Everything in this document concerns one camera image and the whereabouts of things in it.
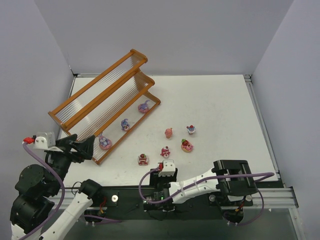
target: red connector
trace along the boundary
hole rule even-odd
[[[32,137],[26,137],[25,139],[23,139],[23,141],[27,144],[33,144],[35,142],[35,139]]]
[[[164,169],[164,164],[161,162],[159,163],[159,171],[162,171],[162,169]]]

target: white wall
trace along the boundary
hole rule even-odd
[[[131,48],[160,75],[251,74],[293,0],[35,0],[74,73]]]
[[[67,98],[73,76],[33,0],[2,0],[0,33],[0,238],[7,240],[15,184],[36,163],[22,140],[58,129],[47,112]]]
[[[295,0],[253,74],[279,165],[307,239],[319,239],[320,1]]]

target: orange wooden frame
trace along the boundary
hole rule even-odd
[[[81,109],[79,109],[77,112],[75,112],[72,116],[70,116],[67,120],[64,122],[59,119],[59,113],[68,107],[70,104],[73,103],[79,96],[82,94],[85,94],[86,91],[94,86],[96,83],[98,83],[101,79],[108,77],[108,74],[115,70],[120,64],[122,64],[127,59],[131,59],[131,65],[132,67],[128,69],[123,75],[121,75],[118,79],[114,80],[111,85],[109,85],[106,89],[103,89],[101,93],[99,93],[94,97],[89,103],[87,103],[85,106],[83,106]],[[54,110],[48,112],[50,117],[62,128],[62,130],[70,135],[70,130],[79,123],[83,118],[85,118],[90,112],[92,112],[97,106],[99,106],[102,102],[104,102],[108,97],[110,97],[113,93],[115,93],[119,88],[121,88],[128,80],[131,78],[134,78],[135,87],[138,90],[138,93],[133,96],[131,99],[123,99],[119,100],[119,102],[122,102],[124,105],[118,109],[114,107],[115,114],[113,114],[108,119],[105,119],[105,122],[98,128],[95,129],[94,135],[97,137],[100,133],[102,133],[113,121],[115,121],[126,109],[128,109],[135,101],[137,101],[142,95],[146,96],[153,102],[155,102],[154,106],[150,108],[150,110],[142,115],[142,117],[129,129],[128,132],[126,132],[117,142],[113,144],[113,146],[99,159],[94,159],[94,162],[98,165],[108,156],[108,154],[111,153],[113,149],[115,149],[120,142],[122,142],[132,131],[137,127],[137,125],[140,124],[140,122],[145,119],[160,103],[161,101],[152,95],[148,90],[155,84],[155,81],[151,79],[150,77],[146,76],[140,71],[140,67],[145,64],[148,61],[147,57],[143,55],[142,53],[138,52],[135,49],[131,49],[129,53],[127,53],[125,56],[123,56],[121,59],[119,59],[117,62],[115,62],[112,66],[110,66],[108,69],[106,69],[104,72],[102,72],[99,76],[97,76],[95,79],[93,79],[91,82],[89,82],[87,85],[82,87],[79,91],[77,91],[75,94],[73,94],[70,98],[68,98],[65,102],[63,102],[61,105],[59,105]]]

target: wooden shelf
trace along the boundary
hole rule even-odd
[[[132,49],[128,54],[118,60],[115,64],[73,94],[60,106],[48,114],[67,134],[77,134],[78,141],[86,139],[91,135],[96,136],[93,160],[100,164],[110,152],[125,139],[126,136],[147,116],[160,100],[148,92],[155,82],[140,71],[140,66],[148,61],[142,53]],[[138,112],[138,104],[141,100],[147,98],[149,111],[145,114]],[[131,126],[128,132],[119,128],[113,131],[120,131],[122,136],[109,138],[108,127],[117,120],[129,107],[136,103],[136,112],[139,119],[135,116],[135,124]],[[134,115],[132,110],[130,115],[125,118],[130,119]],[[113,143],[109,150],[99,148],[98,135],[110,139]]]

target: white tabletop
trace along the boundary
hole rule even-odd
[[[275,169],[242,75],[150,76],[155,81],[150,92],[161,104],[102,162],[72,163],[64,184],[92,179],[103,186],[138,185],[141,177],[164,158],[164,146],[178,168],[177,180],[198,176],[216,160],[247,160],[252,173]],[[75,79],[72,94],[93,78]],[[196,132],[188,135],[186,126]],[[172,128],[167,139],[165,130]],[[181,140],[194,145],[191,153],[181,150]],[[149,157],[148,166],[139,166],[138,155]],[[273,176],[268,181],[276,181]]]

